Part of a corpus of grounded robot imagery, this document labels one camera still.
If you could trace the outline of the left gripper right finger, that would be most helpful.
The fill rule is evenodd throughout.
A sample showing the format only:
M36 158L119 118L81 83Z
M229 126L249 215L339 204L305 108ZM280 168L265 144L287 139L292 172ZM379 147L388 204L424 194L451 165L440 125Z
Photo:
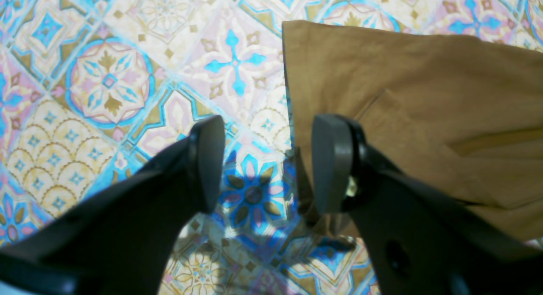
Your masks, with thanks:
M359 123L316 115L312 166L318 212L348 214L383 295L541 295L542 250L405 175Z

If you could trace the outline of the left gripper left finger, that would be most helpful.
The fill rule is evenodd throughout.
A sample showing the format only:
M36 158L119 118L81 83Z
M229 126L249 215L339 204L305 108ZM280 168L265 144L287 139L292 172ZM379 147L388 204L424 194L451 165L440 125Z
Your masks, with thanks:
M156 295L183 227L220 194L225 124L196 122L137 173L1 249L2 295Z

